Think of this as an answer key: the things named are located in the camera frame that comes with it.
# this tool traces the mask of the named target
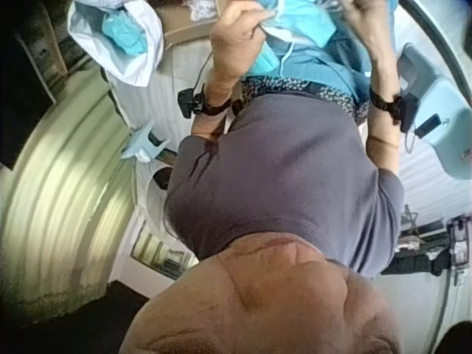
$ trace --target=patterned fabric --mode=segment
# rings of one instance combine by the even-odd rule
[[[264,94],[280,92],[305,92],[313,97],[339,105],[349,114],[357,125],[361,125],[367,118],[369,102],[356,104],[354,98],[335,88],[290,77],[251,76],[244,77],[243,105],[246,107],[254,98]]]

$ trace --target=person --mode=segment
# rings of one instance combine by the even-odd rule
[[[341,5],[369,53],[372,90],[392,102],[400,83],[386,0]],[[225,133],[233,88],[273,15],[232,1],[211,31],[206,113],[179,146],[165,205],[200,263],[140,310],[121,353],[401,351],[368,279],[388,265],[400,234],[400,129],[390,113],[369,107],[364,148],[342,97],[273,77],[265,82],[276,80],[276,92],[253,87]]]

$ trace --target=black wristwatch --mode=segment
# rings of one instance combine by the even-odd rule
[[[416,113],[420,108],[420,100],[410,92],[401,92],[394,96],[393,102],[385,102],[371,87],[370,100],[374,107],[390,113],[393,124],[400,124],[400,131],[402,133],[407,133],[410,130]]]
[[[201,92],[194,95],[193,88],[187,88],[177,94],[177,103],[180,107],[184,118],[189,119],[194,114],[206,114],[207,116],[216,116],[229,108],[231,105],[231,98],[229,98],[223,105],[219,107],[211,106],[205,97],[205,85],[202,86]]]

